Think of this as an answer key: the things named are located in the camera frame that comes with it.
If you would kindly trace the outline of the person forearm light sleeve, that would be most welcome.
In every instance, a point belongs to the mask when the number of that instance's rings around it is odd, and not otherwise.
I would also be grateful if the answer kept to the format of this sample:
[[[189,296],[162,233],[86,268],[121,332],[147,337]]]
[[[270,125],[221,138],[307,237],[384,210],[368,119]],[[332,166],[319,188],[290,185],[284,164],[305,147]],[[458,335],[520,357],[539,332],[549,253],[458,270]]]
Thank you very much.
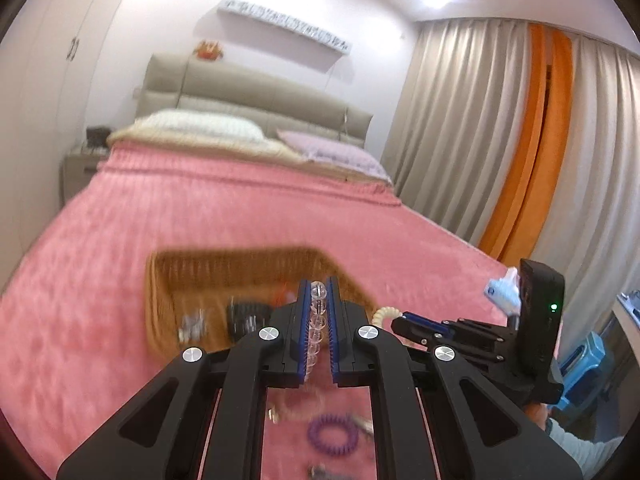
[[[594,478],[624,440],[623,437],[615,437],[605,442],[579,439],[550,417],[546,404],[529,403],[523,411],[534,424],[544,430],[548,437],[578,463],[586,480]]]

